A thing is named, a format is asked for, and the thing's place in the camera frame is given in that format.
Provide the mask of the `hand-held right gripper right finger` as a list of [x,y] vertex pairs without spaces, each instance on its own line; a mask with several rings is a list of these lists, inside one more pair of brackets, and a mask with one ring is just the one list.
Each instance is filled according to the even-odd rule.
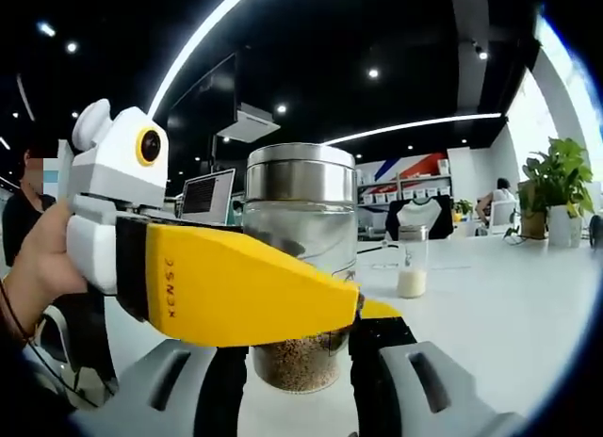
[[472,374],[431,342],[418,342],[399,312],[359,300],[351,327],[350,383],[359,436],[516,436],[517,413],[499,413]]

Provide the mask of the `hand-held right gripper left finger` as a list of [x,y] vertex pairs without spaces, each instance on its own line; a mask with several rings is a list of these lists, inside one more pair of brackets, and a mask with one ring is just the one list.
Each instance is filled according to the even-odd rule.
[[83,436],[236,436],[248,349],[165,340],[129,366],[103,406],[78,411]]

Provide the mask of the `person's left hand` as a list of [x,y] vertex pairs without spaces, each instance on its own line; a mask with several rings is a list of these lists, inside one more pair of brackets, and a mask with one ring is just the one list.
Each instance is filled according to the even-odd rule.
[[20,341],[33,334],[42,312],[54,300],[88,290],[86,279],[67,254],[66,232],[71,216],[64,201],[46,210],[25,237],[2,281],[1,316]]

